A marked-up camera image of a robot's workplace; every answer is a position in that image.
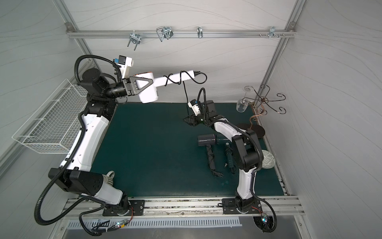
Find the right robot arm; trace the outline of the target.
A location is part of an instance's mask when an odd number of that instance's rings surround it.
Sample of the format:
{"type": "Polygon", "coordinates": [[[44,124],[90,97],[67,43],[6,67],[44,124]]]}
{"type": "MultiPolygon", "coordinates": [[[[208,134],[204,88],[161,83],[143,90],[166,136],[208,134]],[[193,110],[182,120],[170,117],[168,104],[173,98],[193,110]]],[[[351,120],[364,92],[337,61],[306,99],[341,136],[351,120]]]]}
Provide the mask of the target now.
{"type": "Polygon", "coordinates": [[[244,131],[217,114],[213,101],[206,99],[206,90],[201,88],[196,100],[188,102],[193,114],[184,121],[197,126],[203,124],[227,138],[232,145],[233,159],[239,168],[239,183],[236,190],[235,208],[239,213],[248,213],[250,209],[260,213],[258,228],[264,233],[272,233],[278,220],[273,207],[255,193],[256,175],[262,169],[264,155],[256,133],[244,131]]]}

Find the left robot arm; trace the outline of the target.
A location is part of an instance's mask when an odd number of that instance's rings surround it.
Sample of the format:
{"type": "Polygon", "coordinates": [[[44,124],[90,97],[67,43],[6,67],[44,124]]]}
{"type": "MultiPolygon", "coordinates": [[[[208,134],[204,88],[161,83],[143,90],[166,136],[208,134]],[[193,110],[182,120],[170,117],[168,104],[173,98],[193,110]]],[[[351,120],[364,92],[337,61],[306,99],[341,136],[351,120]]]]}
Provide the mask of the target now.
{"type": "Polygon", "coordinates": [[[132,213],[126,193],[114,188],[111,176],[91,171],[97,149],[115,113],[116,99],[135,96],[146,89],[137,87],[136,77],[125,77],[132,66],[133,59],[125,56],[109,60],[97,55],[83,55],[76,60],[74,77],[77,85],[87,91],[87,104],[78,114],[80,128],[68,155],[60,167],[50,169],[50,182],[36,202],[34,219],[39,225],[47,226],[59,221],[84,200],[97,202],[102,209],[111,210],[116,215],[132,213]],[[79,64],[85,59],[98,59],[111,64],[114,75],[102,73],[96,68],[80,75],[79,64]],[[41,208],[53,185],[82,197],[59,216],[45,220],[41,208]]]}

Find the black hair dryer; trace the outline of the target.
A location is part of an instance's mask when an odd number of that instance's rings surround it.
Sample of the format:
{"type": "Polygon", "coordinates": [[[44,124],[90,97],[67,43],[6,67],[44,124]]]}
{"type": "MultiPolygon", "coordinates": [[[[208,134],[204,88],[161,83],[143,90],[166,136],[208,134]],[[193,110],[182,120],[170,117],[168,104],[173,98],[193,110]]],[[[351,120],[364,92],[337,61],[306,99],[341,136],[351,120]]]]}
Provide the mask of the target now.
{"type": "Polygon", "coordinates": [[[215,157],[212,150],[212,146],[217,144],[216,135],[205,134],[198,136],[198,146],[204,146],[207,151],[208,167],[214,177],[223,177],[221,172],[216,171],[215,157]]]}

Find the white hair dryer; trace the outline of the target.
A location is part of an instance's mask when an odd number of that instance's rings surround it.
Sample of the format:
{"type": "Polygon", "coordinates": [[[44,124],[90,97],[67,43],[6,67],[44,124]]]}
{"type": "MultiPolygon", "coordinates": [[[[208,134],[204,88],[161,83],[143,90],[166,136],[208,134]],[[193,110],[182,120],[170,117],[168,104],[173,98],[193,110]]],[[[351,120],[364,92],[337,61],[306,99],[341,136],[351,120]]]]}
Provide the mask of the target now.
{"type": "Polygon", "coordinates": [[[146,104],[146,103],[151,103],[158,100],[159,96],[158,96],[157,88],[165,87],[170,84],[180,85],[184,81],[195,80],[195,77],[200,74],[201,74],[200,71],[191,70],[191,71],[181,71],[178,74],[169,74],[168,76],[162,76],[159,78],[154,78],[154,75],[152,72],[142,73],[142,74],[138,74],[134,76],[153,79],[154,83],[138,95],[140,101],[146,104]]]}

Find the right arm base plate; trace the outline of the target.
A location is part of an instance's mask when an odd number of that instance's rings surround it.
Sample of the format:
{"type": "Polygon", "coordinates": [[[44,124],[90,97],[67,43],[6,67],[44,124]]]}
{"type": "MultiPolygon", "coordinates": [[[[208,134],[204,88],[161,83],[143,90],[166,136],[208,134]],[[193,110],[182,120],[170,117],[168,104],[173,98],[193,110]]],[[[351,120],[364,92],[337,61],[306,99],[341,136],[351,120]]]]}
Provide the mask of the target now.
{"type": "Polygon", "coordinates": [[[242,200],[240,197],[223,198],[218,207],[224,214],[261,214],[262,207],[259,200],[254,198],[242,200]]]}

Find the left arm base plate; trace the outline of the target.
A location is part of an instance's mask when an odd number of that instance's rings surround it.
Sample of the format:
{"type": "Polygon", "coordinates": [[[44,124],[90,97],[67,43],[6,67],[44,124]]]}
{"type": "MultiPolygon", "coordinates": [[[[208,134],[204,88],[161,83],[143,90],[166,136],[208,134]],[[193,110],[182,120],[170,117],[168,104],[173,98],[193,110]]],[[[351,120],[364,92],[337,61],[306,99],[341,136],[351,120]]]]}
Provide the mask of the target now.
{"type": "Polygon", "coordinates": [[[107,205],[102,213],[104,217],[114,216],[142,216],[145,200],[128,200],[119,205],[107,205]]]}

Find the green hair dryer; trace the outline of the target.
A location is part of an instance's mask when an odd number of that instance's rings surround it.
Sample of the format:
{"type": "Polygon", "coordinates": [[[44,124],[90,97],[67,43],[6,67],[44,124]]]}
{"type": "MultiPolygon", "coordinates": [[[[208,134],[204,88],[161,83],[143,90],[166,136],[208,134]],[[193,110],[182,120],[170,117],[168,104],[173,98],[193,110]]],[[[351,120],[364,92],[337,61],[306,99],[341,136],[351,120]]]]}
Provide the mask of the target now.
{"type": "Polygon", "coordinates": [[[225,168],[229,169],[231,174],[236,173],[236,166],[234,164],[234,159],[233,159],[233,148],[232,148],[232,143],[230,140],[225,138],[223,135],[218,135],[217,144],[223,145],[224,146],[224,155],[225,155],[225,168]]]}

